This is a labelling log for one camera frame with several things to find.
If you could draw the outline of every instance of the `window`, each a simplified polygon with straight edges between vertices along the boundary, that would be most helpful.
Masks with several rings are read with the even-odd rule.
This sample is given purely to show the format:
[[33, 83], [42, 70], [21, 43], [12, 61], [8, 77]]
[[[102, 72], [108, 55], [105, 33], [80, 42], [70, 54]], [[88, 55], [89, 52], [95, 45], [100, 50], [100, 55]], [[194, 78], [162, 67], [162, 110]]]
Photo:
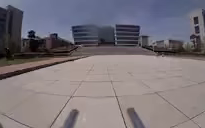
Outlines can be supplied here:
[[200, 33], [200, 28], [199, 28], [199, 26], [195, 26], [195, 33], [196, 33], [196, 34], [199, 34], [199, 33]]
[[199, 21], [198, 21], [198, 17], [194, 17], [194, 24], [198, 24]]

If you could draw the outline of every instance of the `tree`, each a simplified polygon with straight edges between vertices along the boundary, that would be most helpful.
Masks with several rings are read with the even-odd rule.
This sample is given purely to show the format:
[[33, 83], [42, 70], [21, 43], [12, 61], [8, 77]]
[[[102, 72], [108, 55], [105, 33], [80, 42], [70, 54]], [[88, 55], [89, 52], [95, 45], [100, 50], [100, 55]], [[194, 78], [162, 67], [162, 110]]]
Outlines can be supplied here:
[[36, 34], [36, 32], [34, 30], [30, 30], [28, 32], [28, 38], [30, 38], [30, 39], [36, 38], [35, 34]]

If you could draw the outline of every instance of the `walkway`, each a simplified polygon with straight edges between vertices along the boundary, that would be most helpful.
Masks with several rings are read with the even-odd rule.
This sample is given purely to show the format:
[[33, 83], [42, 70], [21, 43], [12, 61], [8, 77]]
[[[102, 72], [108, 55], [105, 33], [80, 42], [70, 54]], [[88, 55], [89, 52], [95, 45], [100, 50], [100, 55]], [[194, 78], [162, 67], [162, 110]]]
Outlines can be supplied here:
[[133, 107], [146, 128], [205, 128], [205, 61], [93, 56], [0, 81], [5, 128], [132, 128]]

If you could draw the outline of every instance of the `apartment building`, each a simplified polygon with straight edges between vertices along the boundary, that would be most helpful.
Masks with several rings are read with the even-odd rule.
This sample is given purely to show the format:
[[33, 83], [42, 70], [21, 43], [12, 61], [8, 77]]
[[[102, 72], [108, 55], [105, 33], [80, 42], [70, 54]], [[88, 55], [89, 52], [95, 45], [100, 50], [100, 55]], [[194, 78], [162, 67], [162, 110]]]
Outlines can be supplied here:
[[115, 44], [116, 45], [139, 45], [140, 26], [123, 25], [115, 26]]
[[20, 52], [22, 19], [21, 10], [10, 5], [6, 8], [0, 7], [0, 56], [5, 47], [11, 52]]
[[98, 45], [99, 28], [96, 25], [72, 26], [73, 39], [76, 45]]
[[195, 10], [190, 14], [192, 35], [196, 36], [197, 48], [205, 52], [205, 9]]

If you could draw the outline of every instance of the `ground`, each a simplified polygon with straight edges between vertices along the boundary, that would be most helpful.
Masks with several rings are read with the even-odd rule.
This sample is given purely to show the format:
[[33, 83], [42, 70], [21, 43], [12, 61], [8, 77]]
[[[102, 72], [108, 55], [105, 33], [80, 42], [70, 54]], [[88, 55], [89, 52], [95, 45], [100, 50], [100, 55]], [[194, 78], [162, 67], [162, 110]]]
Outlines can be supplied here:
[[0, 81], [0, 122], [8, 128], [205, 128], [205, 61], [98, 55]]
[[14, 64], [23, 64], [27, 62], [35, 62], [35, 61], [42, 61], [50, 59], [49, 57], [45, 58], [30, 58], [30, 59], [14, 59], [14, 60], [7, 60], [6, 58], [0, 59], [0, 67], [14, 65]]

